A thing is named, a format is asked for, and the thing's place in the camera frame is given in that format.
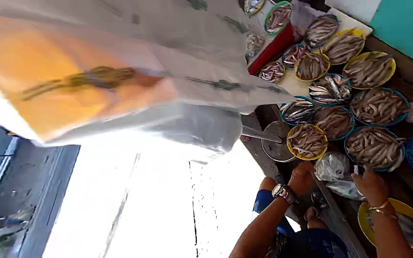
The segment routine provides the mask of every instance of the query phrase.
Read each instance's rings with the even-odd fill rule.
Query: plate of fish
[[[295,97],[296,99],[294,102],[289,102],[281,105],[281,119],[290,125],[310,122],[310,120],[312,120],[313,114],[317,110],[315,105],[307,97]]]
[[[312,121],[324,132],[328,140],[343,139],[355,128],[353,115],[341,106],[318,109]]]
[[[379,51],[366,52],[347,62],[342,75],[350,79],[352,88],[370,89],[386,83],[395,73],[393,56]]]
[[[294,74],[301,81],[313,81],[321,78],[329,70],[331,64],[324,54],[307,54],[294,65]]]
[[[350,82],[342,75],[328,73],[308,86],[312,101],[322,106],[333,106],[352,97]]]
[[[259,73],[259,77],[263,80],[277,84],[284,76],[284,66],[278,61],[266,64]]]
[[[287,1],[277,3],[265,18],[264,30],[269,34],[277,34],[290,22],[290,16],[291,4]]]
[[[406,203],[393,198],[388,198],[388,201],[396,210],[398,224],[413,251],[413,209]],[[367,202],[361,204],[358,210],[358,223],[364,235],[375,246],[374,222],[369,207]]]
[[[307,28],[304,41],[311,47],[322,46],[339,26],[339,19],[333,14],[318,16]]]
[[[355,119],[372,126],[390,126],[404,120],[409,102],[401,93],[388,88],[374,88],[358,93],[350,103]]]
[[[249,15],[257,13],[265,2],[266,0],[245,0],[245,13]]]
[[[357,28],[336,33],[326,44],[321,53],[329,58],[331,64],[344,64],[363,50],[366,39],[363,32]]]
[[[288,69],[294,68],[294,64],[303,56],[312,53],[312,49],[305,43],[290,46],[281,57],[281,62]]]
[[[360,166],[392,172],[404,160],[403,141],[386,128],[361,126],[347,135],[344,146],[348,157]]]
[[[299,124],[288,132],[286,144],[290,152],[303,160],[318,159],[328,149],[323,131],[311,124]]]

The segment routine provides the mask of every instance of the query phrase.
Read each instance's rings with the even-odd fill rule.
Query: clear plastic bag
[[[334,181],[350,176],[348,157],[337,151],[328,151],[315,163],[315,175],[321,181]]]

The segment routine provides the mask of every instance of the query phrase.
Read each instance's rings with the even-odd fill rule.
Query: wristwatch
[[[299,203],[299,199],[292,191],[292,189],[285,184],[278,184],[272,190],[272,196],[274,198],[283,197],[289,204],[291,203]]]

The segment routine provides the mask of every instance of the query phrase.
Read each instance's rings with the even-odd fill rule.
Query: dried fish
[[[408,111],[406,100],[393,91],[370,89],[356,95],[350,103],[358,120],[373,125],[393,122]]]
[[[352,97],[348,80],[339,74],[326,75],[308,86],[308,94],[318,104],[340,103]]]
[[[348,64],[342,75],[350,79],[352,87],[369,89],[385,83],[392,72],[393,57],[380,52],[367,52]]]
[[[294,68],[294,64],[299,61],[303,56],[310,54],[310,47],[302,42],[302,45],[294,45],[290,47],[283,56],[284,65],[288,68]]]
[[[352,129],[353,116],[340,106],[323,107],[313,116],[313,123],[332,140],[344,136]]]
[[[254,13],[256,10],[261,9],[264,2],[265,0],[245,0],[245,12],[248,14]]]
[[[324,44],[337,30],[336,16],[327,14],[317,17],[305,32],[305,42],[309,46]]]
[[[313,103],[303,98],[296,98],[295,102],[287,103],[281,107],[284,120],[294,124],[308,122],[315,111]]]
[[[348,154],[354,156],[357,162],[371,168],[389,167],[388,171],[393,171],[404,160],[402,141],[385,128],[369,126],[350,134],[346,147]]]
[[[246,37],[246,51],[248,52],[249,57],[254,57],[264,46],[265,39],[261,36],[250,33]]]
[[[356,36],[354,31],[355,28],[346,30],[324,45],[322,53],[331,63],[348,62],[361,51],[366,39],[363,36]]]
[[[269,33],[276,32],[290,21],[291,4],[280,5],[272,10],[267,21],[266,31]]]
[[[287,139],[288,147],[305,158],[319,155],[328,145],[324,140],[324,134],[310,124],[297,125]]]
[[[277,83],[284,75],[284,67],[279,62],[271,62],[261,70],[261,79]]]
[[[314,80],[326,73],[329,60],[319,54],[308,54],[301,58],[295,67],[295,74],[302,80]]]

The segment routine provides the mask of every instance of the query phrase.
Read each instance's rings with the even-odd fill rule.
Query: watch face
[[[280,184],[278,184],[277,186],[275,186],[275,188],[272,190],[272,195],[277,195],[277,194],[279,194],[281,188],[282,188],[282,185],[280,185]]]

